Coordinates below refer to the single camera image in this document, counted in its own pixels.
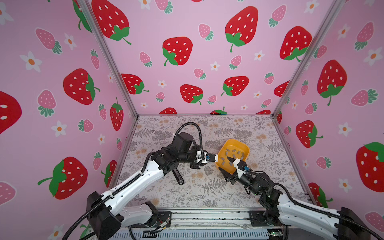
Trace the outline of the yellow plastic tray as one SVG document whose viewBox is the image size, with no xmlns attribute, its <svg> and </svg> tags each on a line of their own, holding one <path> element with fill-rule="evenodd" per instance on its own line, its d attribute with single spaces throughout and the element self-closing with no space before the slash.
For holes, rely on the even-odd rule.
<svg viewBox="0 0 384 240">
<path fill-rule="evenodd" d="M 233 174 L 236 168 L 233 166 L 233 163 L 228 160 L 228 157 L 246 161 L 249 153 L 250 148 L 246 144 L 235 139 L 229 139 L 219 151 L 216 165 L 218 168 L 222 168 L 228 173 Z"/>
</svg>

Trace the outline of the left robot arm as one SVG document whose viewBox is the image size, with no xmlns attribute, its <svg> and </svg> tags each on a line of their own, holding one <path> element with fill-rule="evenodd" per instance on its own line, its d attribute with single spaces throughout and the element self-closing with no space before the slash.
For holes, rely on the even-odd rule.
<svg viewBox="0 0 384 240">
<path fill-rule="evenodd" d="M 144 205 L 150 213 L 148 217 L 136 210 L 125 217 L 122 214 L 123 208 L 146 187 L 169 172 L 174 174 L 180 185 L 184 184 L 184 179 L 178 171 L 180 163 L 190 164 L 192 169 L 198 170 L 208 163 L 218 162 L 218 159 L 217 154 L 206 152 L 202 144 L 197 145 L 192 135 L 178 129 L 171 144 L 147 155 L 141 170 L 101 195 L 97 192 L 89 195 L 86 212 L 67 230 L 63 239 L 67 240 L 83 220 L 88 220 L 93 230 L 84 236 L 85 240 L 93 236 L 99 240 L 108 240 L 125 225 L 147 223 L 157 214 L 151 205 Z"/>
</svg>

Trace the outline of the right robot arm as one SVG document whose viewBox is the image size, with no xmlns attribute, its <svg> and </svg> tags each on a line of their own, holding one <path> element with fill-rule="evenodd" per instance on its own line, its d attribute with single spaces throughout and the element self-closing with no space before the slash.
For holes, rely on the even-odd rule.
<svg viewBox="0 0 384 240">
<path fill-rule="evenodd" d="M 253 171 L 241 159 L 228 158 L 236 169 L 230 174 L 224 169 L 221 173 L 227 182 L 240 183 L 246 192 L 259 197 L 265 208 L 265 221 L 274 225 L 280 222 L 303 229 L 326 240 L 377 240 L 381 236 L 369 229 L 350 209 L 329 209 L 294 199 L 288 189 L 275 183 L 263 171 Z"/>
</svg>

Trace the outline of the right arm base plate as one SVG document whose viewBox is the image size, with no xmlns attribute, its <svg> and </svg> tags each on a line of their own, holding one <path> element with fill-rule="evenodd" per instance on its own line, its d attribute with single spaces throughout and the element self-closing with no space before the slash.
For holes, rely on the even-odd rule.
<svg viewBox="0 0 384 240">
<path fill-rule="evenodd" d="M 277 217 L 266 214 L 265 211 L 249 211 L 248 221 L 252 227 L 283 227 L 284 225 Z"/>
</svg>

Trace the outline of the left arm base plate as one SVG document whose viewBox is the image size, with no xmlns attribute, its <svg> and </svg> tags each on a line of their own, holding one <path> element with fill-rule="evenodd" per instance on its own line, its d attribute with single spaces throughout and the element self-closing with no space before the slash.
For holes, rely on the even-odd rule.
<svg viewBox="0 0 384 240">
<path fill-rule="evenodd" d="M 159 212 L 152 216 L 146 223 L 144 224 L 135 224 L 132 228 L 164 228 L 170 227 L 172 220 L 172 212 Z"/>
</svg>

